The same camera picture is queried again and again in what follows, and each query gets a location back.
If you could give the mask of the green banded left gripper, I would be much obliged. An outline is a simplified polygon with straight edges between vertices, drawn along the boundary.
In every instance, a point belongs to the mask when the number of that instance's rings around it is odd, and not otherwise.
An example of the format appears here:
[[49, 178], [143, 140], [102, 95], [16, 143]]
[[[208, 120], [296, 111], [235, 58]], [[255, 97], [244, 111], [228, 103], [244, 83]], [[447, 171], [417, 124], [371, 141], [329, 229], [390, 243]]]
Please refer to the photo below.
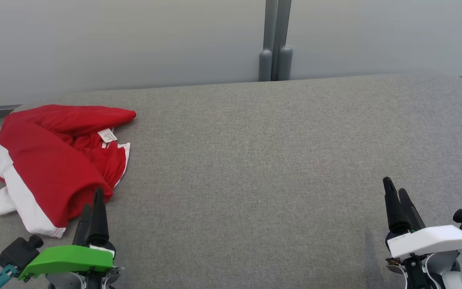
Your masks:
[[90, 204], [83, 207], [72, 245], [44, 249], [18, 279], [28, 282], [45, 276], [50, 289], [109, 289], [124, 269], [114, 266], [115, 253], [109, 241], [104, 190], [98, 188], [92, 210]]

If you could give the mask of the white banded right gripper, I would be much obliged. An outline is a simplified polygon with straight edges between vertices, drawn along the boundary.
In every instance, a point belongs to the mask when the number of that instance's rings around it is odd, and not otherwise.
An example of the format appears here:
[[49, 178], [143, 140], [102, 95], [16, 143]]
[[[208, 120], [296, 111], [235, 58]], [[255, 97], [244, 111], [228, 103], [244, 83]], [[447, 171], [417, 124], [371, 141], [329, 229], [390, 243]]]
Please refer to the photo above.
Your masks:
[[453, 225], [426, 228], [404, 188], [397, 192], [388, 176], [383, 186], [389, 227], [385, 241], [391, 254], [387, 269], [403, 275], [405, 289], [462, 289], [457, 262], [462, 230]]

